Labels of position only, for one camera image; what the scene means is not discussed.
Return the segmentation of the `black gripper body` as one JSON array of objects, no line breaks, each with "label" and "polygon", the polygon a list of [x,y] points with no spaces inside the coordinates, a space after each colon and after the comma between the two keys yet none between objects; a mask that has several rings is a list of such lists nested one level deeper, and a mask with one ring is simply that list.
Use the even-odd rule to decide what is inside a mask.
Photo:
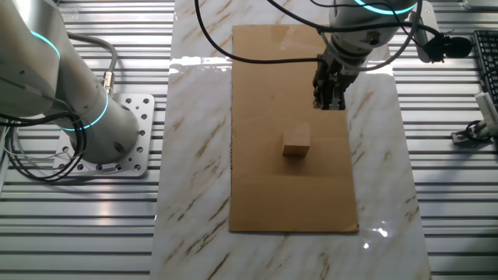
[{"label": "black gripper body", "polygon": [[313,78],[314,95],[319,96],[328,89],[333,90],[335,86],[341,86],[346,90],[356,80],[356,73],[345,69],[335,59],[326,61],[324,59],[317,63],[317,70]]}]

